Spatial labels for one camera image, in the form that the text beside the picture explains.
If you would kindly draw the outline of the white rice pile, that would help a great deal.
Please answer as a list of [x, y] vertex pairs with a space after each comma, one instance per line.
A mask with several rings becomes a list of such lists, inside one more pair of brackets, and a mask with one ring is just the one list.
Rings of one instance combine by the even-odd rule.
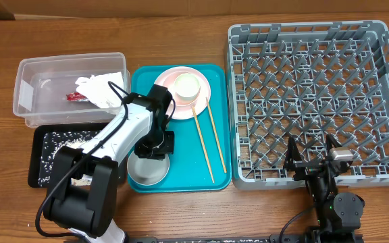
[[77, 149], [98, 133], [99, 131], [47, 132], [43, 136], [43, 144], [41, 145], [39, 156], [38, 186], [46, 187], [49, 183], [55, 155], [61, 147], [68, 146]]

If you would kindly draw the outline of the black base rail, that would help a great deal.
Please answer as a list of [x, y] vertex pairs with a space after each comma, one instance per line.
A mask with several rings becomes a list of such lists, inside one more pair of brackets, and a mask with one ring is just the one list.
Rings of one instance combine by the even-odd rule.
[[[279, 234], [266, 237], [227, 237], [227, 238], [156, 238], [156, 237], [128, 237], [129, 243], [278, 243]], [[284, 234], [285, 243], [314, 242], [305, 239], [303, 234]]]

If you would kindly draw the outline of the wooden chopstick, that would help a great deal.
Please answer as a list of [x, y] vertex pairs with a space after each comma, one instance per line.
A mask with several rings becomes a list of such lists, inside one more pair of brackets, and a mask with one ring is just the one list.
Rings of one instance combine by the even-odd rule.
[[216, 141], [219, 157], [220, 157], [220, 160], [221, 160], [221, 163], [222, 163], [222, 168], [223, 168], [224, 173], [227, 173], [227, 169], [226, 169], [226, 165], [225, 165], [224, 157], [223, 157], [223, 153], [222, 153], [221, 144], [220, 144], [220, 141], [219, 141], [219, 137], [218, 137], [218, 134], [217, 134], [217, 129], [216, 129], [216, 126], [215, 126], [215, 121], [214, 121], [214, 118], [213, 118], [213, 113], [212, 113], [212, 110], [211, 110], [211, 107], [210, 107], [210, 104], [209, 104], [209, 99], [205, 98], [205, 102], [207, 104], [207, 110], [209, 112], [209, 117], [210, 117], [210, 120], [211, 120], [211, 127], [213, 129], [213, 133], [214, 133], [214, 136], [215, 136], [215, 141]]
[[198, 132], [198, 135], [199, 135], [199, 139], [201, 141], [201, 147], [202, 147], [202, 150], [203, 150], [203, 154], [204, 154], [204, 157], [205, 157], [207, 168], [209, 170], [209, 175], [211, 177], [212, 183], [214, 184], [215, 183], [215, 179], [214, 179], [213, 172], [212, 172], [212, 169], [211, 169], [211, 164], [210, 164], [209, 157], [208, 157], [208, 154], [207, 154], [207, 149], [205, 147], [205, 142], [203, 140], [203, 135], [202, 135], [201, 127], [200, 127], [199, 120], [198, 120], [198, 117], [197, 117], [197, 113], [196, 113], [195, 108], [193, 106], [191, 107], [191, 110], [192, 110], [194, 121], [195, 121], [195, 124], [196, 124], [196, 127], [197, 127], [197, 132]]

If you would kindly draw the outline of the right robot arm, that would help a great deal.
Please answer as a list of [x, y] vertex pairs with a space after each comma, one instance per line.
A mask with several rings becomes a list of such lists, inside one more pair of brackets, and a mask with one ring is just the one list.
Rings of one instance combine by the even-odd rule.
[[355, 230], [361, 227], [365, 201], [351, 192], [339, 192], [335, 178], [348, 171], [353, 163], [352, 152], [343, 147], [332, 134], [326, 136], [327, 155], [304, 162], [294, 137], [288, 138], [283, 168], [293, 171], [294, 181], [304, 181], [313, 205], [290, 219], [282, 228], [279, 242], [286, 241], [285, 231], [299, 217], [316, 211], [315, 226], [299, 236], [299, 242], [362, 242]]

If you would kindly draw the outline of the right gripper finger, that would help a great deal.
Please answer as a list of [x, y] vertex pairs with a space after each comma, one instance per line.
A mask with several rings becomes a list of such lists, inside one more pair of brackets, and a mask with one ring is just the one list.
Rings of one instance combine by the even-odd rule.
[[329, 151], [332, 148], [339, 148], [342, 145], [335, 139], [333, 134], [326, 135], [326, 148]]
[[296, 145], [296, 141], [293, 136], [290, 136], [288, 138], [288, 148], [286, 152], [285, 162], [290, 162], [290, 160], [302, 161], [301, 154], [299, 152], [299, 149]]

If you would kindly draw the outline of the white cup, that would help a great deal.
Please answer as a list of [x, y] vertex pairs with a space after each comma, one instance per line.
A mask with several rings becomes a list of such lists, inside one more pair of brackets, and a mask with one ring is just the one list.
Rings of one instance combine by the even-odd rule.
[[191, 103], [198, 97], [201, 87], [194, 74], [184, 73], [175, 79], [174, 89], [183, 103]]

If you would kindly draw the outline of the clear plastic bin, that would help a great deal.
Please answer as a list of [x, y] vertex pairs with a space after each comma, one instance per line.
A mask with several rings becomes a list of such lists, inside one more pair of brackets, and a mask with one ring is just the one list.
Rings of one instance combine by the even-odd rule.
[[14, 87], [13, 113], [25, 119], [29, 128], [49, 124], [107, 122], [119, 112], [120, 100], [113, 107], [99, 107], [90, 101], [70, 101], [81, 81], [103, 81], [107, 95], [112, 81], [131, 91], [130, 72], [124, 54], [86, 53], [24, 59], [20, 62]]

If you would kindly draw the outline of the teal serving tray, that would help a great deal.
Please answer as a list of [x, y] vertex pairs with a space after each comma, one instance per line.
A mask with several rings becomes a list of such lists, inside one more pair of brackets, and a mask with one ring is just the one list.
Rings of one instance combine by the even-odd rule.
[[[156, 193], [221, 190], [232, 179], [228, 94], [224, 71], [215, 64], [186, 66], [200, 71], [209, 82], [211, 88], [209, 104], [213, 113], [227, 173], [224, 173], [222, 168], [215, 136], [211, 127], [209, 112], [206, 107], [197, 117], [215, 183], [212, 183], [209, 175], [194, 117], [183, 120], [172, 118], [168, 128], [174, 131], [175, 144], [174, 153], [169, 156], [170, 169], [162, 181], [152, 186], [141, 186], [129, 177], [129, 185], [137, 192]], [[177, 66], [156, 65], [137, 69], [132, 76], [132, 91], [142, 95], [147, 94], [159, 75], [174, 67]]]

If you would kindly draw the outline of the white napkin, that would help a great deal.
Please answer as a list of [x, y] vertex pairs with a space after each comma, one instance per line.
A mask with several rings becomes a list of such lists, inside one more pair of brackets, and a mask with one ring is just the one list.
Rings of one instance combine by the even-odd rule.
[[91, 103], [99, 108], [106, 109], [119, 107], [121, 101], [112, 91], [108, 82], [117, 84], [120, 88], [124, 86], [124, 79], [121, 72], [92, 75], [90, 78], [79, 77], [75, 84], [76, 91], [85, 96]]

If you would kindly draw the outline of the red snack wrapper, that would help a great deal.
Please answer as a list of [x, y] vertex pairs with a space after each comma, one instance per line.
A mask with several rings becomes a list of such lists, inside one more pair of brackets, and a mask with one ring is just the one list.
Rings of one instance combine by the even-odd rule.
[[67, 94], [66, 99], [68, 101], [75, 101], [75, 102], [89, 102], [89, 99], [85, 97], [83, 94], [80, 94], [79, 92], [72, 92], [70, 94]]

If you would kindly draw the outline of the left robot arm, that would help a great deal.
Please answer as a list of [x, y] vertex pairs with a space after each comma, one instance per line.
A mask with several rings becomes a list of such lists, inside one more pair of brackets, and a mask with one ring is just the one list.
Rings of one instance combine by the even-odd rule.
[[79, 148], [61, 147], [55, 154], [46, 198], [35, 227], [44, 237], [77, 237], [84, 242], [128, 242], [113, 216], [120, 164], [126, 156], [158, 164], [174, 152], [174, 132], [167, 115], [175, 100], [164, 86], [152, 85], [148, 95], [109, 82], [121, 101], [120, 112]]

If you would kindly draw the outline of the pink plate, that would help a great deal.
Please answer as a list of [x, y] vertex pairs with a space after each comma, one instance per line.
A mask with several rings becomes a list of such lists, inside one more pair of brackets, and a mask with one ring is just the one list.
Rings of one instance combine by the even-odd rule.
[[[198, 97], [191, 103], [183, 103], [178, 97], [174, 89], [174, 82], [175, 79], [180, 75], [184, 73], [190, 73], [194, 74], [199, 82], [200, 82], [200, 93]], [[170, 107], [167, 109], [167, 114], [169, 115], [173, 109], [175, 109], [172, 118], [173, 119], [190, 119], [193, 117], [191, 107], [193, 106], [195, 108], [195, 111], [198, 114], [200, 114], [207, 106], [205, 102], [205, 98], [210, 99], [211, 98], [211, 88], [209, 85], [208, 80], [206, 77], [200, 73], [200, 71], [187, 67], [187, 66], [177, 66], [172, 67], [163, 73], [159, 75], [159, 77], [155, 80], [155, 84], [164, 86], [168, 89], [168, 91], [171, 93], [172, 97], [174, 98], [176, 104], [173, 105], [173, 103], [170, 104]]]

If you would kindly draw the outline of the black plastic tray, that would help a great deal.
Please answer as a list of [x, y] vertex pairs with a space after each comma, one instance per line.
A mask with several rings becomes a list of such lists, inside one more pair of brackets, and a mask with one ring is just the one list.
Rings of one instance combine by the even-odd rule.
[[28, 172], [28, 185], [31, 188], [42, 188], [38, 186], [38, 173], [40, 170], [39, 156], [43, 136], [47, 132], [79, 132], [79, 131], [101, 131], [107, 123], [84, 123], [84, 124], [53, 124], [39, 126], [34, 131], [30, 166]]

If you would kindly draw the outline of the grey bowl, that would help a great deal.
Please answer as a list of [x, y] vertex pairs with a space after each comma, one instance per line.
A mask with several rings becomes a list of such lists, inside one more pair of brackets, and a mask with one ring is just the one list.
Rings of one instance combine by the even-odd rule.
[[132, 152], [128, 158], [127, 170], [131, 179], [141, 186], [152, 186], [164, 179], [170, 169], [170, 158], [140, 158]]

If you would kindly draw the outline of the grey dishwasher rack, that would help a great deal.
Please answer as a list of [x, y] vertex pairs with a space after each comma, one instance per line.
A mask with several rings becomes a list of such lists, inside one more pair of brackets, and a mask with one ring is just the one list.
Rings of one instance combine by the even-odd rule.
[[235, 24], [227, 37], [234, 185], [300, 186], [283, 168], [293, 137], [303, 161], [333, 135], [353, 154], [341, 186], [389, 186], [389, 29], [379, 20]]

